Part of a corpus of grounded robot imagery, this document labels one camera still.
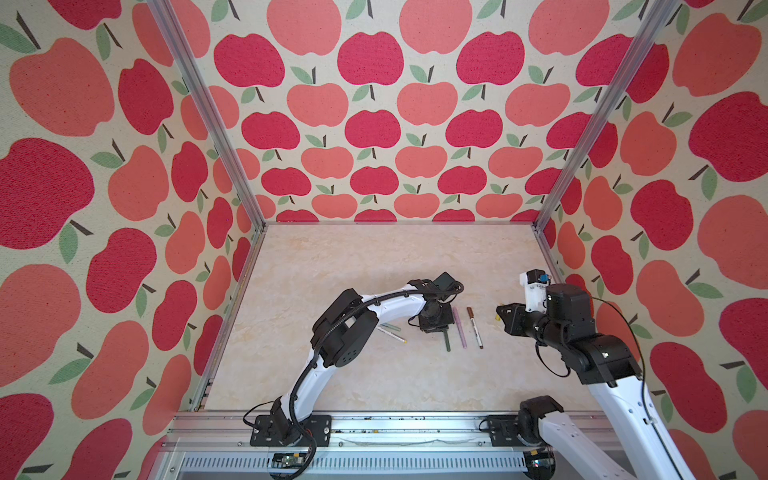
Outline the pink pen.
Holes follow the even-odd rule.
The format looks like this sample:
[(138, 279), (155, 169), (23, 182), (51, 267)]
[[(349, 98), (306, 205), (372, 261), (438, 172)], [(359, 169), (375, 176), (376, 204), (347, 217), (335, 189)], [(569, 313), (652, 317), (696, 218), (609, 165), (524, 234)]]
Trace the pink pen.
[(455, 326), (456, 326), (457, 331), (458, 331), (458, 335), (459, 335), (459, 338), (460, 338), (460, 342), (461, 342), (462, 348), (463, 349), (467, 349), (468, 348), (468, 343), (467, 343), (466, 335), (465, 335), (464, 328), (463, 328), (463, 325), (462, 325), (462, 322), (461, 322), (461, 318), (460, 318), (459, 322), (454, 321), (454, 323), (455, 323)]

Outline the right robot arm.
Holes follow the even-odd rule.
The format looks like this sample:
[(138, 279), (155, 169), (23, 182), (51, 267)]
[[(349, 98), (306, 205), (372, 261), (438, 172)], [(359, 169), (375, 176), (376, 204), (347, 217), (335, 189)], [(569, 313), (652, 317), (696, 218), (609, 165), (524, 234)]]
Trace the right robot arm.
[(585, 479), (690, 479), (693, 473), (653, 413), (644, 369), (620, 338), (598, 332), (591, 297), (570, 284), (525, 282), (525, 300), (497, 307), (507, 334), (558, 351), (568, 373), (587, 386), (632, 466), (626, 470), (589, 439), (552, 397), (521, 402), (520, 440), (551, 447)]

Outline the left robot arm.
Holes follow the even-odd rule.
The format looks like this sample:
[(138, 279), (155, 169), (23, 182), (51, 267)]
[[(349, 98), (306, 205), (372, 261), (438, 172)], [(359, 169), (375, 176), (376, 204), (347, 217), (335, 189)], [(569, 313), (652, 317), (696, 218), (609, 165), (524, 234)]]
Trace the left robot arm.
[(288, 432), (306, 420), (335, 372), (359, 356), (377, 327), (415, 318), (424, 333), (446, 330), (452, 320), (451, 302), (463, 291), (464, 285), (446, 272), (435, 280), (411, 280), (382, 294), (344, 290), (312, 326), (311, 350), (302, 372), (270, 409), (275, 425)]

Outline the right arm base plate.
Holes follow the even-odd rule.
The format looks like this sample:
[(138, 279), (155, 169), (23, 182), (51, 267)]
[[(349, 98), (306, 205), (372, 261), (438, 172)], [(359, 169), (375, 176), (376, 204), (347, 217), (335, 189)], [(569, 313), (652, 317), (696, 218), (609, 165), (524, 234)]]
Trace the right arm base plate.
[(517, 415), (488, 415), (478, 429), (489, 435), (493, 447), (524, 447)]

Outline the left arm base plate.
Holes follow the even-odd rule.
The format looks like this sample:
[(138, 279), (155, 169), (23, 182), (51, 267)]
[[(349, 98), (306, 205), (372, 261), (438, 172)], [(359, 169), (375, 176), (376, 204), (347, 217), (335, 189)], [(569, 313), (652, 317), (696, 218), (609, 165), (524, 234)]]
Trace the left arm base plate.
[(318, 447), (327, 447), (332, 429), (331, 415), (312, 414), (301, 422), (305, 434), (286, 418), (277, 420), (272, 415), (256, 417), (250, 437), (253, 447), (309, 447), (311, 437)]

